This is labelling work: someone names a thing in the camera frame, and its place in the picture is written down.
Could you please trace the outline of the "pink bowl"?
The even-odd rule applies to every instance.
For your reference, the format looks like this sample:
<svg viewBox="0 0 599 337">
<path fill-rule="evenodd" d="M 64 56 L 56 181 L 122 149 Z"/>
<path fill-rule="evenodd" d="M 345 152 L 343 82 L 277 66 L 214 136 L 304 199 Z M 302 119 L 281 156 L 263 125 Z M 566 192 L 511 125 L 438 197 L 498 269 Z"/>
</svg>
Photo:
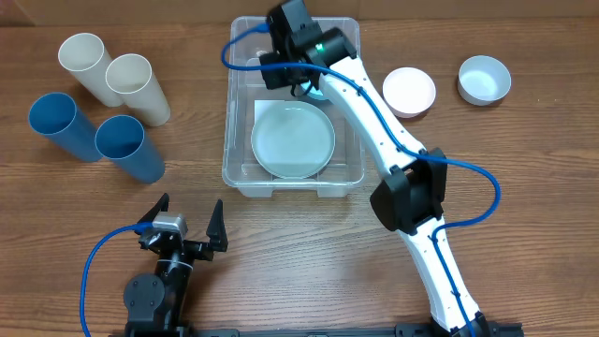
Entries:
<svg viewBox="0 0 599 337">
<path fill-rule="evenodd" d="M 414 118 L 432 106 L 436 86 L 426 72 L 415 67 L 400 67 L 386 76 L 383 96 L 396 116 Z"/>
</svg>

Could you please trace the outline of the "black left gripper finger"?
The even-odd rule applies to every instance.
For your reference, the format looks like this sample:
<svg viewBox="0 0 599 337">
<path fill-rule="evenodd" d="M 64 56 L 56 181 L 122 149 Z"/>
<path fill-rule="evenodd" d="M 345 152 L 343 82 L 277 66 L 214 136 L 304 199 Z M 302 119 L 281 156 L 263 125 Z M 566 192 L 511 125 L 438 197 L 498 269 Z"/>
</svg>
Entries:
<svg viewBox="0 0 599 337">
<path fill-rule="evenodd" d="M 147 211 L 139 220 L 138 223 L 151 223 L 160 212 L 168 210 L 169 195 L 164 193 L 160 199 Z"/>
<path fill-rule="evenodd" d="M 216 201 L 206 235 L 209 238 L 209 246 L 213 251 L 227 251 L 228 238 L 224 222 L 224 203 L 221 199 Z"/>
</svg>

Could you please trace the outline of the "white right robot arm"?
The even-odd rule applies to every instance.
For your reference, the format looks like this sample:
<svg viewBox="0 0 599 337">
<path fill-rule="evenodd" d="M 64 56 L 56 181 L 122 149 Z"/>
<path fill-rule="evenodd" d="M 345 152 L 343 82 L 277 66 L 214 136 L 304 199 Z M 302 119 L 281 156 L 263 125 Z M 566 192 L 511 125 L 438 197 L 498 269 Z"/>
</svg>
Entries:
<svg viewBox="0 0 599 337">
<path fill-rule="evenodd" d="M 321 32 L 313 23 L 297 30 L 270 34 L 273 51 L 260 58 L 268 88 L 308 80 L 342 112 L 369 148 L 381 174 L 370 202 L 379 221 L 400 234 L 430 300 L 438 336 L 488 336 L 489 324 L 463 282 L 447 242 L 450 227 L 443 217 L 448 166 L 483 168 L 427 150 L 393 116 L 373 87 L 347 37 L 338 29 Z"/>
</svg>

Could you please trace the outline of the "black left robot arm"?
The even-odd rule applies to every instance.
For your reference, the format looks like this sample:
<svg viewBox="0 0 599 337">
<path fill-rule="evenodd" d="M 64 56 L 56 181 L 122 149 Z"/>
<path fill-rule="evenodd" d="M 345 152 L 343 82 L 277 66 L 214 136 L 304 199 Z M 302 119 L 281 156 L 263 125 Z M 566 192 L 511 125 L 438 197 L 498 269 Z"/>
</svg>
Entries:
<svg viewBox="0 0 599 337">
<path fill-rule="evenodd" d="M 124 288 L 127 309 L 126 336 L 192 336 L 193 325 L 181 319 L 183 304 L 194 263 L 211 261 L 216 252 L 225 252 L 228 240 L 224 204 L 217 200 L 207 226 L 205 242 L 186 238 L 185 216 L 168 210 L 164 194 L 139 220 L 139 245 L 158 255 L 155 270 L 133 277 Z"/>
</svg>

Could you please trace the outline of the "grey plate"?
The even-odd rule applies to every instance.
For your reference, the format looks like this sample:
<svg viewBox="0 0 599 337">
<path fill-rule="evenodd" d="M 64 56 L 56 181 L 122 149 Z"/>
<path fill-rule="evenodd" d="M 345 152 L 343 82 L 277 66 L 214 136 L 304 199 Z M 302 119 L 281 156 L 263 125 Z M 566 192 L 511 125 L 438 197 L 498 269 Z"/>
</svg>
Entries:
<svg viewBox="0 0 599 337">
<path fill-rule="evenodd" d="M 322 170 L 336 145 L 330 118 L 302 101 L 274 101 L 255 118 L 251 146 L 257 162 L 282 179 L 304 179 Z"/>
</svg>

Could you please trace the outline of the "light blue bowl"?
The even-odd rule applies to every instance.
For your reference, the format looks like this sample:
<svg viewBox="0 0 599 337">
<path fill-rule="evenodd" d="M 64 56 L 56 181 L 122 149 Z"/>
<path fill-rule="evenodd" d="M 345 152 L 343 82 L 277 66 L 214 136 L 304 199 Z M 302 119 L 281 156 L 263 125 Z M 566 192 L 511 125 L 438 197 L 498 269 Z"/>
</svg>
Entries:
<svg viewBox="0 0 599 337">
<path fill-rule="evenodd" d="M 300 90 L 300 94 L 302 96 L 307 96 L 313 100 L 318 100 L 318 101 L 326 101 L 327 99 L 324 97 L 324 95 L 322 94 L 322 92 L 318 89 L 316 89 L 314 87 L 314 85 L 307 81 L 304 82 L 300 85 L 301 90 Z"/>
</svg>

